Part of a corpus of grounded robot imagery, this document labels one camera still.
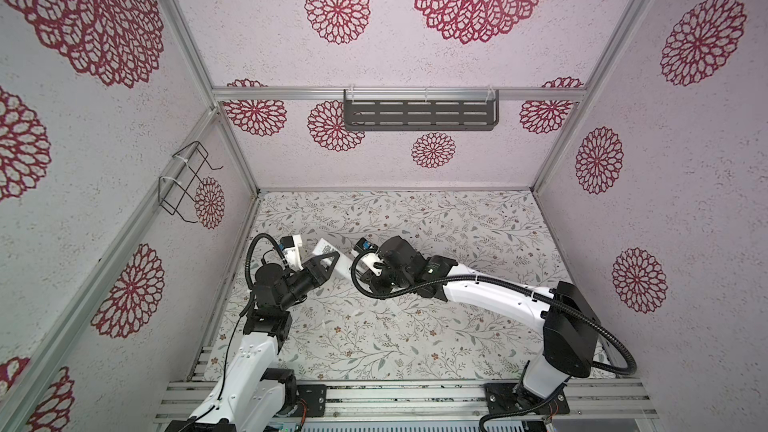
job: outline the enclosure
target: enclosure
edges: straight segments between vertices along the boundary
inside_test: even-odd
[[[188,417],[261,232],[576,284],[639,369],[572,381],[561,432],[764,428],[768,0],[2,0],[0,22],[3,430]],[[381,100],[495,122],[345,123]],[[291,310],[279,362],[331,386],[318,430],[476,421],[542,344],[336,276]]]

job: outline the zip tie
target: zip tie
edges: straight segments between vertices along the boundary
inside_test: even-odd
[[[162,176],[161,178],[167,178],[168,180],[172,180],[172,181],[176,182],[179,185],[179,187],[182,187],[182,188],[184,187],[184,186],[181,185],[181,182],[179,182],[178,180],[176,180],[173,177]]]

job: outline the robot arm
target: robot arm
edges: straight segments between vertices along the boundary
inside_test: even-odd
[[[399,236],[380,247],[362,238],[353,253],[358,255],[350,270],[360,262],[370,269],[360,278],[350,275],[357,289],[368,297],[384,299],[416,293],[445,302],[472,304],[513,318],[541,334],[543,349],[528,364],[514,390],[512,401],[521,413],[546,406],[570,377],[589,377],[593,366],[616,374],[630,375],[636,371],[632,355],[600,325],[572,284],[560,282],[556,288],[545,288],[507,282],[476,272],[451,258],[424,258]],[[360,282],[367,283],[370,291]],[[395,287],[402,289],[393,292]],[[624,356],[626,368],[592,361],[599,334]]]
[[[244,336],[231,367],[225,365],[223,377],[190,418],[171,422],[167,432],[262,432],[275,415],[291,414],[296,409],[293,371],[272,369],[270,365],[290,330],[287,309],[325,283],[332,272],[351,280],[371,298],[417,293],[424,298],[472,304],[510,317],[543,336],[542,351],[528,363],[512,396],[505,398],[513,412],[485,416],[480,427],[483,431],[486,420],[523,415],[546,406],[570,377],[586,378],[593,366],[617,374],[635,372],[629,351],[600,326],[572,284],[560,282],[556,288],[546,288],[506,282],[450,258],[434,255],[425,259],[399,236],[381,247],[361,238],[352,251],[354,260],[321,239],[312,258],[302,263],[300,236],[283,237],[278,245],[272,237],[257,235],[246,256],[247,274],[255,242],[260,238],[270,239],[283,265],[263,260],[253,283],[248,278],[250,300],[240,313],[241,317],[247,315]],[[298,272],[293,270],[299,267],[302,269]],[[370,290],[365,290],[360,281]],[[593,363],[598,333],[627,359],[626,368]]]
[[[250,270],[253,245],[259,238],[256,236],[246,256],[246,273]],[[250,300],[240,312],[240,319],[245,316],[246,323],[234,360],[229,367],[224,362],[222,377],[190,418],[172,421],[167,432],[263,432],[275,415],[286,416],[296,409],[293,371],[270,366],[276,362],[290,331],[292,318],[287,309],[330,278],[340,254],[320,254],[302,264],[298,236],[283,238],[282,247],[270,239],[280,258],[287,255],[287,263],[301,270],[266,262],[259,267],[253,283],[249,283]]]

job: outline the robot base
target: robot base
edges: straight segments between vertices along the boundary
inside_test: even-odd
[[[515,391],[518,382],[508,382],[504,384],[486,384],[485,400],[488,402],[488,412],[490,414],[506,414],[517,410],[528,408],[526,404],[541,401],[541,398],[523,398],[519,397]],[[557,411],[557,415],[570,414],[571,409],[564,394],[559,394],[548,405],[537,410],[536,415],[549,416]]]
[[[300,385],[296,388],[297,406],[287,416],[278,417],[300,418],[304,413],[304,408],[299,400],[306,402],[306,416],[308,418],[323,417],[326,414],[326,390],[328,387],[321,384]]]

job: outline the patterned table surface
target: patterned table surface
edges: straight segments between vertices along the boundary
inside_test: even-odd
[[[443,254],[496,276],[533,285],[570,281],[529,192],[273,192],[264,195],[251,237],[302,234],[311,251],[324,237],[349,251],[365,236],[400,235],[428,257]],[[254,268],[269,250],[256,247]],[[234,281],[205,371],[218,380],[237,315],[248,298]],[[522,324],[471,305],[406,295],[375,301],[335,275],[292,309],[280,366],[300,380],[517,378],[542,347]],[[242,335],[233,338],[230,360]],[[604,360],[598,346],[596,358]],[[611,377],[593,370],[593,377]]]

